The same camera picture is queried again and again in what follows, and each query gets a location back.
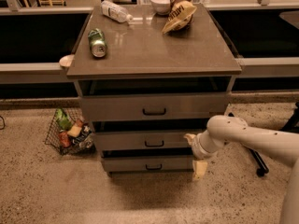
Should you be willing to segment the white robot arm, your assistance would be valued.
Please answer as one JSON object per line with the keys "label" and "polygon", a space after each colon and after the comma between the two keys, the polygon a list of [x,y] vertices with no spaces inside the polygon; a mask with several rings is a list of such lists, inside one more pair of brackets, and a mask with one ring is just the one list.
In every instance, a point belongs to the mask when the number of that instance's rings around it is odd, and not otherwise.
{"label": "white robot arm", "polygon": [[261,152],[292,168],[283,201],[279,224],[299,224],[299,134],[249,126],[243,119],[217,115],[199,134],[186,133],[184,137],[192,148],[194,177],[202,177],[207,168],[206,159],[214,156],[229,143]]}

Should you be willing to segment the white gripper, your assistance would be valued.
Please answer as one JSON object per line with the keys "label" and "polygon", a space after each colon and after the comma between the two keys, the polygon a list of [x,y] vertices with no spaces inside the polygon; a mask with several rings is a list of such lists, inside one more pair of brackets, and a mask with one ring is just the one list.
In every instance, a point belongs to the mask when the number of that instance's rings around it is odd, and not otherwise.
{"label": "white gripper", "polygon": [[[184,138],[192,148],[194,157],[198,160],[204,160],[212,157],[215,154],[214,144],[208,135],[199,133],[197,135],[186,133]],[[192,162],[193,175],[192,180],[200,180],[206,173],[206,161],[193,161]]]}

